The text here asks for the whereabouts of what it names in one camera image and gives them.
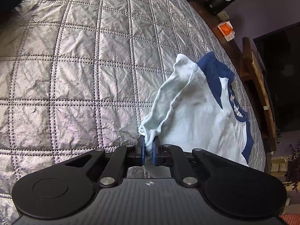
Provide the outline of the white wall socket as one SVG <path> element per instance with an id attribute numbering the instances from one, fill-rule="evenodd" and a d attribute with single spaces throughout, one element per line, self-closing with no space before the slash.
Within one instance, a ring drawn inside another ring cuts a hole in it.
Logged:
<path id="1" fill-rule="evenodd" d="M 217 16 L 222 20 L 222 21 L 229 21 L 230 17 L 226 13 L 226 11 L 221 11 L 220 13 L 217 14 Z"/>

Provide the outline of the blue raglan graphic shirt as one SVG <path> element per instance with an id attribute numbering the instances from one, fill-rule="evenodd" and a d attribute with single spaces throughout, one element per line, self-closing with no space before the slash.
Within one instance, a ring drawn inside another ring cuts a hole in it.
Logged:
<path id="1" fill-rule="evenodd" d="M 170 176 L 153 164 L 154 139 L 185 152 L 201 148 L 247 165 L 253 146 L 248 114 L 232 89 L 235 74 L 213 52 L 193 62 L 176 57 L 173 72 L 160 86 L 139 133 L 145 140 L 145 170 L 152 178 Z"/>

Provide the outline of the orange white tissue box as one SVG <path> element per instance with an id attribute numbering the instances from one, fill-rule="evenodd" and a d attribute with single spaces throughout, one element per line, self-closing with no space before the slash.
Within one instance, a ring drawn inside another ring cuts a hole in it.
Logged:
<path id="1" fill-rule="evenodd" d="M 229 21 L 225 21 L 218 24 L 218 29 L 227 42 L 235 38 L 235 32 L 233 30 L 233 26 Z"/>

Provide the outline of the wooden TV cabinet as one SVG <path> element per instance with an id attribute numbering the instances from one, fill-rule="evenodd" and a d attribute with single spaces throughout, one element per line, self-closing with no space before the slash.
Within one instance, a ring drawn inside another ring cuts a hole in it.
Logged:
<path id="1" fill-rule="evenodd" d="M 243 37 L 242 49 L 237 46 L 234 40 L 227 42 L 217 28 L 217 25 L 221 23 L 221 19 L 218 16 L 211 15 L 201 0 L 191 1 L 189 4 L 202 17 L 214 36 L 219 40 L 243 83 L 258 123 L 258 135 L 262 138 L 265 152 L 265 172 L 269 173 L 272 167 L 272 154 L 276 151 L 276 124 L 262 68 L 252 49 L 250 39 Z"/>

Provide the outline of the dried purple flower plant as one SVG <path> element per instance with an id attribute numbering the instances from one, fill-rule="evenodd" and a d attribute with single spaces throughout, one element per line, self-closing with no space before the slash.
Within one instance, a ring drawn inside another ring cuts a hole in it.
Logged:
<path id="1" fill-rule="evenodd" d="M 296 148 L 291 144 L 291 157 L 287 161 L 287 171 L 284 175 L 285 187 L 292 186 L 292 190 L 298 192 L 299 177 L 300 177 L 300 156 L 299 156 L 299 143 Z"/>

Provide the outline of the silver quilted table cover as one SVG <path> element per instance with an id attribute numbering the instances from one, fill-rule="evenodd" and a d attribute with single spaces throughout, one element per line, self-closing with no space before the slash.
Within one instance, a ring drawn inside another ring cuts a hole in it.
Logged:
<path id="1" fill-rule="evenodd" d="M 23 176 L 135 143 L 178 54 L 234 65 L 186 0 L 22 0 L 1 15 L 1 224 Z"/>

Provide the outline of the black flat screen television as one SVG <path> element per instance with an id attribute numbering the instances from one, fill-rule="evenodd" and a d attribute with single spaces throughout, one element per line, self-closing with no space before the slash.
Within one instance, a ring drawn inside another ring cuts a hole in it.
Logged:
<path id="1" fill-rule="evenodd" d="M 253 39 L 265 68 L 278 129 L 299 130 L 299 23 Z"/>

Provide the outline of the black cylindrical speaker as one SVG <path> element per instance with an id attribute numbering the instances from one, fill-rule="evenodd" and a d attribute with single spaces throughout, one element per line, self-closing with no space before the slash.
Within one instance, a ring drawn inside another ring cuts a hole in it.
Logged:
<path id="1" fill-rule="evenodd" d="M 207 9 L 212 15 L 217 15 L 236 0 L 208 0 Z"/>

